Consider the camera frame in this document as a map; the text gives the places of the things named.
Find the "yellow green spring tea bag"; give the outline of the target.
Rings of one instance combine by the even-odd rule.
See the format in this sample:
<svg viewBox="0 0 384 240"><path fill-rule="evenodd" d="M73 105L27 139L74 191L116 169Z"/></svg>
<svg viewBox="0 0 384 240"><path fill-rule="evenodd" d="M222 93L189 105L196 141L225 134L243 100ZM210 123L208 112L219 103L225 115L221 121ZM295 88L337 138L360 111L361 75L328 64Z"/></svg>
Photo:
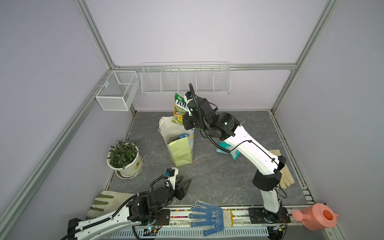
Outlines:
<svg viewBox="0 0 384 240"><path fill-rule="evenodd" d="M187 103L184 98L175 93L175 105L172 122L183 126L183 116L188 112Z"/></svg>

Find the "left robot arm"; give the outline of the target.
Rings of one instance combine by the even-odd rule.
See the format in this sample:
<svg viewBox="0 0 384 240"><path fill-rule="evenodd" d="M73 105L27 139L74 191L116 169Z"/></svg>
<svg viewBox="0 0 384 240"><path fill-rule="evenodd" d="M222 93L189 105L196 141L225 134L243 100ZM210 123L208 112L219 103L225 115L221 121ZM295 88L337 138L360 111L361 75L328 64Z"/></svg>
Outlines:
<svg viewBox="0 0 384 240"><path fill-rule="evenodd" d="M115 211L91 220L72 219L63 240L100 240L119 230L156 221L160 211L173 199L182 200L192 180L163 174L150 184L150 190L125 200Z"/></svg>

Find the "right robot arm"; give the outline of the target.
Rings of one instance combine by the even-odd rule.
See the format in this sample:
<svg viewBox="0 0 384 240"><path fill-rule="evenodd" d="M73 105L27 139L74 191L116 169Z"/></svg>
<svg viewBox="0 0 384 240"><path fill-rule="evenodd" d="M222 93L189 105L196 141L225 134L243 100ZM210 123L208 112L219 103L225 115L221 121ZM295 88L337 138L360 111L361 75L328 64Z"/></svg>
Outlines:
<svg viewBox="0 0 384 240"><path fill-rule="evenodd" d="M285 208L278 188L286 158L276 156L258 143L233 115L227 112L217 114L212 103L196 95L193 84L189 84L189 88L184 96L188 110L183 115L185 129L199 130L203 138L223 152L239 151L244 155L257 168L253 184L262 194L262 218L270 224L284 220L281 214Z"/></svg>

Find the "white paper bag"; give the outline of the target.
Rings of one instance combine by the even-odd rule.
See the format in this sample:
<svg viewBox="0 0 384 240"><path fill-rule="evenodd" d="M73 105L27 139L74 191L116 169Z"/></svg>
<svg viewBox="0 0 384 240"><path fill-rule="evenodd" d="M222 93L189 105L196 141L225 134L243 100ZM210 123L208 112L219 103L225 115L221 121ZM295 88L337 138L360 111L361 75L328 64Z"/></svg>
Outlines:
<svg viewBox="0 0 384 240"><path fill-rule="evenodd" d="M172 122L172 117L159 120L159 132L162 135L175 167L193 163L195 129L185 130L184 126ZM187 138L179 135L189 134Z"/></svg>

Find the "teal candy bag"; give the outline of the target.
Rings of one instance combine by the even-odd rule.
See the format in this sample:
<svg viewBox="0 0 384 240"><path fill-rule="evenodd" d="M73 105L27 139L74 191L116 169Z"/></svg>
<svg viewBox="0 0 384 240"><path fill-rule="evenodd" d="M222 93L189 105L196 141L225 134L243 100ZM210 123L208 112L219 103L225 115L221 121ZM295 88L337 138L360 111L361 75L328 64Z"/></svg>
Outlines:
<svg viewBox="0 0 384 240"><path fill-rule="evenodd" d="M223 149L228 150L228 152L223 151L220 148L216 148L216 152L221 153L221 154L230 154L234 160L236 160L240 155L240 152L238 150L234 150L233 146L231 146L225 142L220 142L219 146Z"/></svg>

